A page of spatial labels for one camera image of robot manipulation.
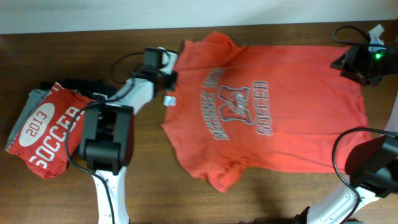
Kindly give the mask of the orange McKinney Boyd soccer t-shirt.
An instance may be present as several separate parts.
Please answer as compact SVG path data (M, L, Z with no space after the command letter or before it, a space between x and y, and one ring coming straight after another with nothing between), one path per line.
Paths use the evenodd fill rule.
M342 47L236 45L213 32L184 43L162 125L182 168L226 192L249 167L332 173L370 140L359 84L330 68Z

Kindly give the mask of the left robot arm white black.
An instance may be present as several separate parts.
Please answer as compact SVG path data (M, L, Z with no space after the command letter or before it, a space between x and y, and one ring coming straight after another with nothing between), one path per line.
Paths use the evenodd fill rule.
M115 95L84 110L79 154L95 183L99 223L130 222L125 177L134 151L134 117L159 91L173 88L177 81L176 52L146 48L143 56Z

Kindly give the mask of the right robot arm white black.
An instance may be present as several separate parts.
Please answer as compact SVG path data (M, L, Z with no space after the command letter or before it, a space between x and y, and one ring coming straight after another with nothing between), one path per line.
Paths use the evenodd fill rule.
M397 47L381 44L354 44L331 67L341 76L362 85L377 85L386 75L397 73ZM353 148L345 172L334 168L341 184L321 203L307 207L292 223L353 223L352 216L369 203L397 193L397 131L353 128L338 136L338 143L355 132L376 133L377 138Z

